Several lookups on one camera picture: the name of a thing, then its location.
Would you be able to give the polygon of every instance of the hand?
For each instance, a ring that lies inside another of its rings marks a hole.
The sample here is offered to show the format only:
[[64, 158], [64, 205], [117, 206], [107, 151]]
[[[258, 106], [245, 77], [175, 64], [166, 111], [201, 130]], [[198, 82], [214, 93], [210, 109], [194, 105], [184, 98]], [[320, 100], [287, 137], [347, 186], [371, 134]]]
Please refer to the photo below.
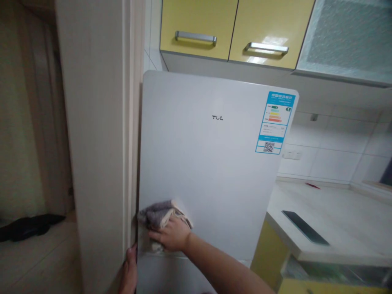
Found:
[[171, 216], [166, 227], [157, 232], [149, 231], [148, 236], [161, 243], [168, 251], [184, 251], [191, 230], [181, 219]]
[[127, 250], [127, 259], [122, 267], [122, 281], [119, 294], [135, 293], [136, 284], [138, 282], [138, 269], [136, 265], [138, 245], [135, 244]]

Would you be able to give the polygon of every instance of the metal handle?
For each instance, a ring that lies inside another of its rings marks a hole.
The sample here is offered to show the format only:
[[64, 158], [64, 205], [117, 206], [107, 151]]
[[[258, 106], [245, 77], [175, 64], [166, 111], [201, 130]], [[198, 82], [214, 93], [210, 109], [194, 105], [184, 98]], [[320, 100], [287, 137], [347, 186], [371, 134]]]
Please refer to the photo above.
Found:
[[253, 42], [248, 43], [248, 45], [246, 45], [244, 51], [248, 51], [249, 49], [259, 49], [259, 50], [280, 52], [280, 53], [282, 53], [282, 55], [287, 54], [287, 52], [289, 51], [289, 47], [268, 45], [268, 44], [262, 44], [262, 43], [253, 43]]
[[212, 42], [214, 44], [214, 46], [216, 46], [216, 37], [215, 36], [188, 33], [188, 32], [183, 32], [183, 31], [176, 31], [176, 34], [174, 35], [174, 37], [175, 37], [176, 41], [178, 41], [178, 38], [185, 38], [185, 39], [193, 39], [193, 40], [199, 40], [199, 41]]

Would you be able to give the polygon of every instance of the white refrigerator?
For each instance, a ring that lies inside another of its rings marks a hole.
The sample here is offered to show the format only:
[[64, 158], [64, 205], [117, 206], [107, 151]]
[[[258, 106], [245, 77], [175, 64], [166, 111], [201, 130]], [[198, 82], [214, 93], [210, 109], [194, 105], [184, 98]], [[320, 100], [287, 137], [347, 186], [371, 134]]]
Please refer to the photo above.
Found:
[[[295, 90], [180, 73], [143, 78], [139, 209], [175, 199], [193, 232], [250, 267], [290, 131]], [[138, 293], [215, 293], [138, 229]]]

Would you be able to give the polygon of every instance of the red object on countertop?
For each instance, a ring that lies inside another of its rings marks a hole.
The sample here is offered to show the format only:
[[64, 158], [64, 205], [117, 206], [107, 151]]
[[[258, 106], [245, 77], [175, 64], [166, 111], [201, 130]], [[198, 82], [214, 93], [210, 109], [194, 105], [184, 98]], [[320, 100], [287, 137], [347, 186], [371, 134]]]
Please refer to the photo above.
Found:
[[320, 189], [320, 190], [321, 190], [321, 188], [319, 188], [319, 187], [317, 187], [317, 186], [315, 186], [315, 185], [312, 185], [312, 184], [309, 184], [309, 183], [305, 183], [305, 184], [307, 184], [308, 186], [311, 186], [311, 187], [313, 187], [313, 188], [317, 188], [317, 189]]

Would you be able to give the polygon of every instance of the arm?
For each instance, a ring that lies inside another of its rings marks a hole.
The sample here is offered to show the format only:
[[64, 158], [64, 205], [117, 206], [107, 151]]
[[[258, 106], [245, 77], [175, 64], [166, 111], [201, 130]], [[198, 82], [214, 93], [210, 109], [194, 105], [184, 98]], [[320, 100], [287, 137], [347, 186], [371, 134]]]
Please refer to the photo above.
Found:
[[182, 251], [219, 294], [273, 293], [250, 269], [200, 239], [178, 218], [171, 217], [165, 228], [149, 236], [169, 251]]

